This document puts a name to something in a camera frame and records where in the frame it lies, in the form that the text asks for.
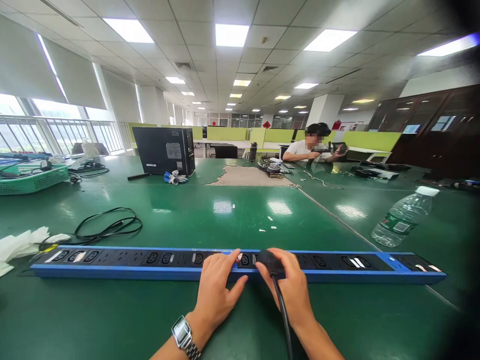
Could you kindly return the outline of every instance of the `man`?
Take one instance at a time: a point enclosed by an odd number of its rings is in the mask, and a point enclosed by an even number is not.
[[[321,145],[321,143],[324,137],[327,137],[330,133],[329,126],[324,122],[310,125],[305,130],[305,140],[296,141],[291,144],[283,154],[282,160],[289,162],[313,160],[325,163],[334,163],[338,161],[339,158],[344,157],[348,151],[346,150],[345,153],[340,154],[339,152],[342,145],[339,146],[333,154],[330,152],[320,153],[312,151],[312,149],[321,149],[322,147],[327,149],[327,147]]]
[[[330,340],[327,332],[315,320],[310,305],[307,277],[300,269],[297,257],[277,248],[268,250],[280,260],[285,268],[286,278],[279,280],[278,285],[283,295],[290,326],[300,340],[308,358],[310,360],[345,360]],[[222,253],[211,255],[203,262],[196,306],[185,316],[191,329],[191,342],[188,343],[187,350],[191,355],[188,356],[185,350],[180,349],[175,338],[171,336],[150,360],[197,359],[196,355],[204,349],[214,331],[227,319],[244,290],[248,280],[247,275],[238,279],[231,290],[226,289],[227,278],[232,266],[238,261],[239,255],[240,249],[236,249],[230,255]],[[255,266],[270,288],[276,306],[279,307],[277,292],[267,267],[258,261]],[[245,326],[254,327],[255,324],[246,323]]]

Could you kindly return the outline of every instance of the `bottle label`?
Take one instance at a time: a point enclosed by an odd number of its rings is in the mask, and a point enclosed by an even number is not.
[[[390,230],[392,233],[408,235],[418,224],[405,221],[392,215],[390,212],[387,212],[383,220],[380,221],[380,225],[385,229]]]

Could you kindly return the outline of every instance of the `ceiling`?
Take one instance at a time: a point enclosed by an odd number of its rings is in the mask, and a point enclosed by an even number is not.
[[[0,13],[126,79],[159,87],[188,110],[296,115],[324,94],[345,94],[342,109],[375,99],[355,106],[372,110],[378,101],[398,97],[408,79],[465,62],[461,54],[415,56],[464,35],[438,0],[49,1],[82,27],[40,0],[0,0]],[[138,19],[155,43],[128,43],[102,18]],[[245,46],[216,46],[215,23],[249,25]],[[324,29],[358,33],[330,52],[303,51]],[[192,70],[179,70],[176,62],[188,62]],[[265,66],[278,69],[262,73]],[[186,84],[165,79],[175,76]],[[235,79],[251,83],[234,87]],[[319,85],[294,89],[301,83]],[[275,100],[279,95],[291,97]],[[294,109],[298,105],[307,108]]]

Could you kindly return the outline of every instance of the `blue power strip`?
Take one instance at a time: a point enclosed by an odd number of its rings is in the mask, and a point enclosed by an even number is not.
[[[227,249],[58,246],[30,269],[41,278],[198,281],[203,261]],[[259,250],[243,250],[229,280],[259,280]],[[309,283],[436,284],[447,274],[412,252],[292,251]]]

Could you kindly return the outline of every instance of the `black computer case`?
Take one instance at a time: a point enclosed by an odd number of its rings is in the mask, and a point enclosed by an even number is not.
[[[138,154],[145,173],[164,175],[178,170],[191,176],[195,171],[194,137],[191,128],[133,127]]]

